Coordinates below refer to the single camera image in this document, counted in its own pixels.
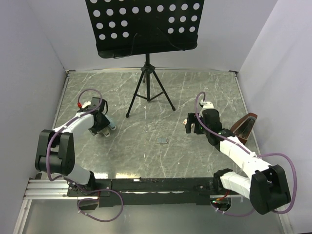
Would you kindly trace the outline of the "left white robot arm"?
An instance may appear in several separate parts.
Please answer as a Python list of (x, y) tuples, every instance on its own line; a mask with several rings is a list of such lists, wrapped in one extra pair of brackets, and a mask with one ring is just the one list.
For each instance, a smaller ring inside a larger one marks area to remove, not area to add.
[(104, 99), (93, 97), (67, 123), (53, 130), (43, 130), (39, 135), (35, 168), (40, 172), (57, 174), (72, 184), (78, 184), (79, 190), (86, 196), (96, 191), (94, 173), (76, 163), (74, 140), (84, 132), (100, 134), (105, 128), (115, 125), (106, 116), (108, 104)]

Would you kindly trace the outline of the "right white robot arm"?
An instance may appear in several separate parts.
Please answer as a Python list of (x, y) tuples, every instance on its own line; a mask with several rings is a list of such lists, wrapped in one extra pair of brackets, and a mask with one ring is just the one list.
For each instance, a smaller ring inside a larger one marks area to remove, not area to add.
[(218, 110), (206, 109), (201, 115), (188, 113), (185, 128), (188, 134), (205, 135), (212, 146), (245, 173), (241, 176), (228, 169), (216, 172), (213, 182), (216, 193), (234, 191), (249, 199), (261, 215), (290, 203), (291, 194), (284, 169), (259, 158), (232, 131), (223, 128)]

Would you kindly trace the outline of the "light blue stapler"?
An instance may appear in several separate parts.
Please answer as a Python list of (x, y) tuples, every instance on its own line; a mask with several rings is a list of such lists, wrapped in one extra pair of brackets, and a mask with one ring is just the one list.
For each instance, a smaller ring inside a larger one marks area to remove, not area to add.
[(117, 127), (116, 127), (115, 123), (113, 122), (112, 118), (110, 118), (108, 115), (106, 115), (106, 118), (108, 119), (110, 124), (107, 127), (105, 127), (104, 129), (102, 129), (100, 131), (100, 134), (102, 136), (109, 137), (110, 136), (110, 132), (114, 131)]

